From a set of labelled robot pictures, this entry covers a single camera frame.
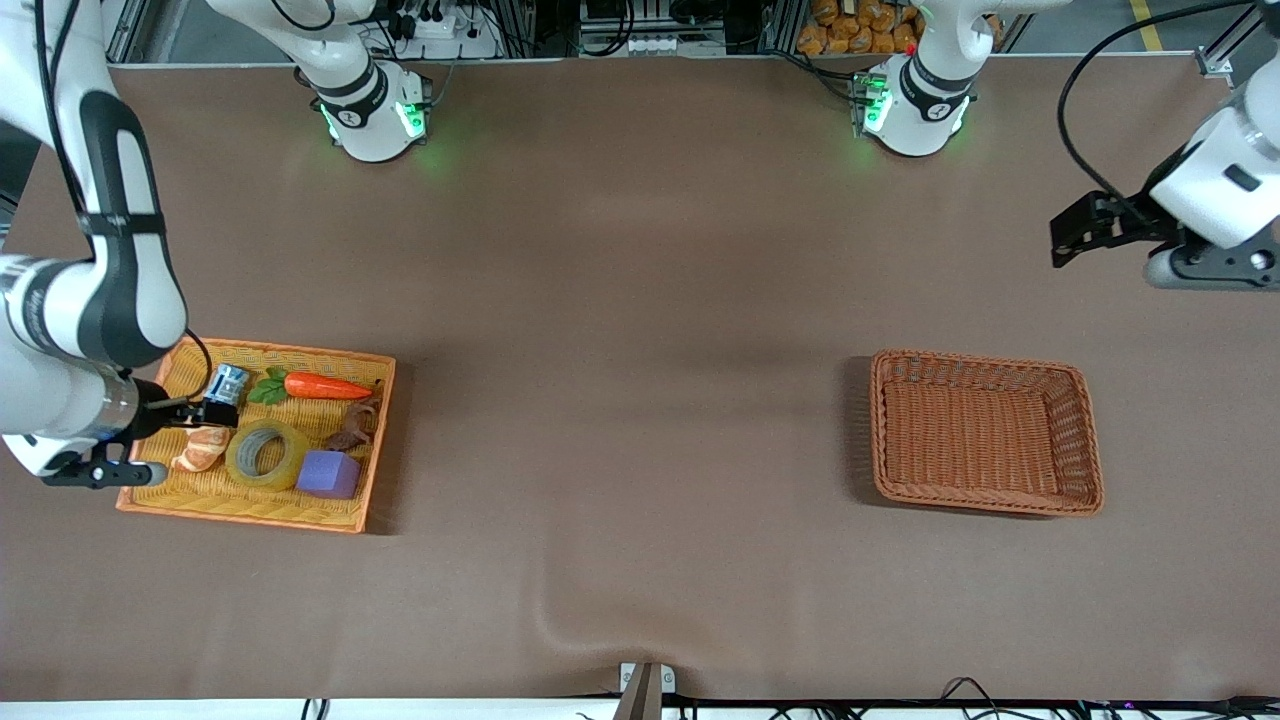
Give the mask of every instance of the tape roll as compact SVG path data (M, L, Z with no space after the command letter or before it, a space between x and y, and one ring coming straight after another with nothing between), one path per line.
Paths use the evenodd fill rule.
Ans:
M284 441L284 457L275 468L260 475L257 456L275 438ZM227 474L237 483L256 489L289 489L298 482L307 450L311 450L311 443L297 429L279 420L255 420L243 425L227 446Z

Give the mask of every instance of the orange tray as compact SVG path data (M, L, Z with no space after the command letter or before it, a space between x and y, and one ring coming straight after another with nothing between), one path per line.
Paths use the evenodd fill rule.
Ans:
M365 386L381 380L383 402L378 411L378 427L371 445L362 445L349 452L360 462L360 480L352 500L324 500L288 489L268 492L247 488L230 479L224 459L204 473L169 470L165 482L156 487L120 488L115 507L124 512L148 512L198 520L279 525L334 533L362 533L369 515L369 500L376 478L378 457L387 432L387 410L390 406L392 386L396 382L396 359L383 355L365 355L340 350L320 350L293 345L271 345L239 340L206 340L214 366L229 363L250 370L251 383L264 377L268 368L280 365L285 370L307 370L343 378ZM169 351L160 363L156 382L172 396L189 393L204 380L205 357L187 338ZM312 448L324 447L330 434L342 429L347 400L288 398L279 405L242 402L241 424L261 418L273 418L302 432ZM164 429L134 443L129 457L161 462L182 452L187 434L175 428ZM264 464L274 464L283 456L283 448L268 445L261 452Z
M1034 515L1102 509L1093 406L1070 365L884 350L870 404L884 497Z

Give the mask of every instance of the bread roll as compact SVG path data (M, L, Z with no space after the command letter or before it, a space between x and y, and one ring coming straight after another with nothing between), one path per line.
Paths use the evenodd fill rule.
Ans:
M214 466L230 442L230 428L189 428L187 429L187 447L169 465L175 470L204 473Z
M864 27L858 31L858 35L849 38L849 51L850 53L870 53L872 51L872 28Z
M860 29L863 28L858 24L858 18L845 15L831 24L829 35L832 38L851 40Z
M813 12L813 19L820 26L829 26L840 19L840 3L836 0L813 0L809 9Z
M800 37L796 38L796 53L801 55L822 55L827 49L827 28L822 26L804 26L800 28Z
M992 45L1000 50L1000 46L1005 44L1005 23L1000 20L1000 15L987 15L987 24L991 26L991 32L996 36Z
M858 24L872 28L872 32L888 32L897 20L897 10L878 0L863 0L858 6Z
M906 53L908 49L915 45L915 32L911 29L911 23L902 23L893 28L893 51Z
M893 36L887 32L872 33L872 53L892 53Z

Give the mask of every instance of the yellow floor stripe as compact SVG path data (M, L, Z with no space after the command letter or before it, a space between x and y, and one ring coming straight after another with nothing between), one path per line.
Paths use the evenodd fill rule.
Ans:
M1151 8L1147 6L1147 0L1129 0L1129 5L1133 8L1133 18L1135 20L1144 20L1151 17ZM1147 46L1148 53L1160 53L1165 49L1160 44L1160 33L1156 32L1156 26L1147 26L1138 32L1142 33L1142 44Z

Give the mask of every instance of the toy carrot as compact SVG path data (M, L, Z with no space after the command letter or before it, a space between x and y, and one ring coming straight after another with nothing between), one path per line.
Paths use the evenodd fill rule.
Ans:
M338 378L317 375L315 373L293 372L284 368L268 368L266 377L259 380L248 393L250 402L262 405L275 405L285 397L302 397L308 400L360 400L369 397L374 391Z

